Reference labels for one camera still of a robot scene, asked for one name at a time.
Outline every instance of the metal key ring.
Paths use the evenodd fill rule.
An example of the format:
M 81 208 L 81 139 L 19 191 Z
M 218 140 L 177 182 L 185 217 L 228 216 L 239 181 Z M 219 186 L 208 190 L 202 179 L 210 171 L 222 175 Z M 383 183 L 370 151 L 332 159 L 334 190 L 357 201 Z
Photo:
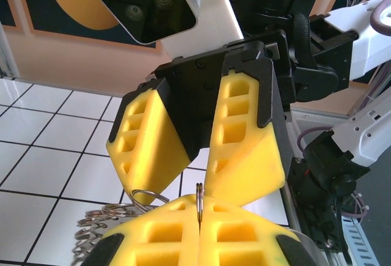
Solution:
M 130 192 L 129 194 L 129 197 L 130 197 L 130 200 L 132 201 L 132 203 L 134 204 L 134 206 L 139 209 L 141 212 L 143 213 L 147 213 L 148 211 L 150 211 L 151 209 L 154 209 L 154 208 L 157 208 L 158 206 L 154 206 L 154 205 L 150 205 L 150 206 L 144 206 L 143 204 L 141 204 L 139 201 L 137 201 L 134 196 L 136 194 L 147 194 L 149 196 L 152 196 L 152 197 L 155 197 L 157 200 L 160 200 L 162 201 L 163 203 L 168 203 L 170 202 L 170 200 L 164 196 L 162 196 L 161 194 L 158 194 L 158 193 L 154 193 L 152 191 L 145 191 L 145 190 L 133 190 Z
M 102 207 L 104 214 L 115 217 L 137 217 L 136 206 L 133 204 L 108 204 Z
M 201 224 L 202 222 L 202 213 L 203 213 L 203 185 L 202 183 L 197 183 L 195 185 L 195 203 L 197 206 L 197 219 Z

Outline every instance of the black plastic bracket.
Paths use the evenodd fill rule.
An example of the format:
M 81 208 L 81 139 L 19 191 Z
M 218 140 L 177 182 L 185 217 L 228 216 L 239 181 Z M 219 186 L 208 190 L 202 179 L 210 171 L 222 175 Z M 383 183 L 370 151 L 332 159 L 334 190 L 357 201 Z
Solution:
M 302 243 L 287 235 L 278 235 L 276 240 L 289 266 L 316 266 L 315 261 L 311 258 Z
M 338 234 L 337 219 L 331 208 L 331 202 L 326 202 L 322 208 L 315 208 L 301 198 L 300 188 L 306 185 L 310 177 L 309 167 L 305 160 L 292 159 L 288 175 L 288 186 L 293 198 L 293 204 L 298 216 L 300 228 L 303 234 L 309 236 L 321 249 L 328 249 L 327 240 L 332 240 L 332 249 L 341 251 L 341 243 Z M 318 188 L 317 194 L 323 194 L 324 198 L 330 198 L 327 191 Z
M 308 102 L 320 100 L 337 89 L 337 74 L 328 67 L 319 66 L 318 68 L 295 68 L 293 78 L 296 86 L 297 101 Z
M 109 266 L 125 236 L 113 234 L 100 240 L 81 266 Z
M 326 65 L 338 76 L 334 92 L 349 87 L 354 31 L 340 32 L 325 22 L 324 15 L 310 17 L 312 54 L 318 65 Z
M 273 60 L 281 102 L 284 111 L 289 111 L 290 104 L 296 102 L 296 90 L 293 82 L 292 64 L 289 56 L 287 36 L 283 30 L 279 29 L 267 34 L 230 43 L 227 48 L 238 46 L 244 41 L 251 42 L 254 40 L 261 41 L 265 44 L 266 57 Z
M 341 151 L 332 139 L 333 134 L 332 130 L 320 134 L 304 149 L 303 155 L 311 175 L 322 189 L 336 196 L 349 195 L 355 189 L 355 181 L 368 173 L 370 168 L 352 162 L 353 155 L 349 151 Z

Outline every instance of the yellow foam gripper pad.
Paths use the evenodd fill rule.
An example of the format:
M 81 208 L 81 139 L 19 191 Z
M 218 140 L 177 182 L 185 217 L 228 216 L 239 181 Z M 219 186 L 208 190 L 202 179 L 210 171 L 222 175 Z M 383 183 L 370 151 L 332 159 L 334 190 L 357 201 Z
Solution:
M 120 181 L 129 195 L 133 190 L 161 193 L 190 164 L 191 139 L 178 134 L 166 106 L 174 106 L 175 98 L 165 79 L 146 83 L 124 96 L 106 144 Z M 181 130 L 186 120 L 180 122 Z M 135 195 L 137 201 L 148 205 L 153 197 Z
M 123 240 L 106 265 L 200 265 L 195 203 L 194 195 L 184 196 L 107 232 L 103 238 L 120 234 Z
M 205 194 L 244 206 L 281 188 L 285 183 L 282 162 L 284 149 L 276 129 L 273 109 L 280 106 L 272 62 L 269 59 L 246 63 L 248 72 L 232 68 L 221 79 L 210 140 Z
M 86 266 L 313 265 L 288 263 L 297 259 L 281 238 L 311 261 L 294 233 L 221 200 L 204 198 L 199 228 L 195 202 L 184 196 L 111 229 Z
M 204 197 L 199 265 L 289 266 L 277 241 L 280 236 L 299 241 L 282 226 L 228 202 Z

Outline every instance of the purple cable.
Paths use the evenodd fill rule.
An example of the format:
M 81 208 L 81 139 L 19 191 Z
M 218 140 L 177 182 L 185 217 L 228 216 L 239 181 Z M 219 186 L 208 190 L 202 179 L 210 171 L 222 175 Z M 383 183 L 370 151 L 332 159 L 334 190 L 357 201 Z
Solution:
M 388 6 L 391 6 L 391 0 L 381 1 L 371 14 L 370 23 L 376 32 L 391 37 L 391 26 L 382 23 L 380 20 L 380 15 Z
M 353 213 L 342 212 L 342 216 L 350 217 L 350 218 L 357 218 L 357 219 L 361 219 L 361 218 L 366 217 L 366 215 L 368 214 L 368 210 L 367 210 L 367 207 L 365 206 L 364 200 L 359 196 L 358 192 L 356 192 L 356 191 L 353 192 L 353 195 L 355 195 L 355 197 L 356 197 L 356 205 L 357 205 L 357 201 L 360 203 L 360 206 L 362 208 L 362 213 L 353 214 Z
M 303 131 L 299 136 L 298 136 L 298 140 L 296 141 L 299 149 L 301 152 L 304 151 L 304 148 L 301 146 L 301 139 L 303 137 L 305 137 L 307 134 L 309 133 L 312 133 L 314 131 L 320 131 L 320 130 L 330 130 L 332 127 L 313 127 L 313 128 L 309 128 L 308 130 L 305 130 Z
M 379 78 L 379 80 L 376 82 L 376 85 L 372 88 L 372 90 L 368 93 L 367 97 L 364 99 L 364 101 L 362 102 L 361 106 L 360 106 L 360 110 L 364 109 L 368 103 L 369 103 L 369 100 L 370 100 L 370 97 L 373 95 L 373 93 L 377 90 L 377 88 L 381 85 L 381 83 L 383 82 L 383 80 L 386 78 L 386 76 L 388 75 L 389 71 L 391 70 L 391 63 L 389 62 L 386 62 L 386 64 L 383 66 L 383 67 L 387 67 L 389 68 L 388 71 L 383 71 L 383 73 L 381 74 L 381 77 Z

